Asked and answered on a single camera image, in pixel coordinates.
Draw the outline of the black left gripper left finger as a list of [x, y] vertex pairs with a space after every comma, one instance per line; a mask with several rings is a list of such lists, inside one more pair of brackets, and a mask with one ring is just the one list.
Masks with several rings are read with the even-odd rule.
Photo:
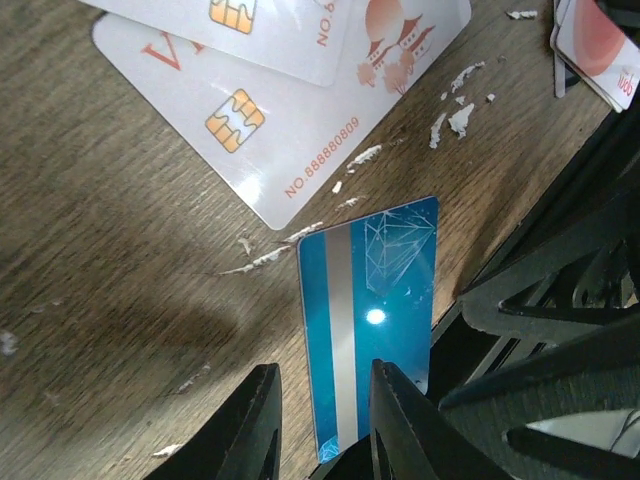
[[277, 479], [281, 443], [280, 368], [276, 363], [260, 364], [146, 479]]

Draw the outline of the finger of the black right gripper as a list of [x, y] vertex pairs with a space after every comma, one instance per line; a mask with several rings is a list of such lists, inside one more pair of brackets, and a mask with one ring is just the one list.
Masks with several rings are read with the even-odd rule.
[[551, 308], [510, 298], [639, 229], [639, 197], [618, 194], [462, 296], [474, 329], [548, 349], [444, 397], [441, 414], [519, 479], [636, 479], [639, 461], [530, 428], [558, 417], [639, 407], [639, 308]]

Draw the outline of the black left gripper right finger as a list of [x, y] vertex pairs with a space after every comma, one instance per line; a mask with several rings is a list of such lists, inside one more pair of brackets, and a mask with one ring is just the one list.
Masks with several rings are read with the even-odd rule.
[[370, 443], [376, 479], [509, 479], [391, 362], [372, 362]]

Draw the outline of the blue card silver stripe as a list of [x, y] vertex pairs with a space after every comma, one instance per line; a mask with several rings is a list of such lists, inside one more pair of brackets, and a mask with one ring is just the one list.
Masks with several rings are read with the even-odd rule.
[[297, 246], [319, 462], [370, 432], [372, 363], [428, 389], [439, 201], [425, 197], [305, 236]]

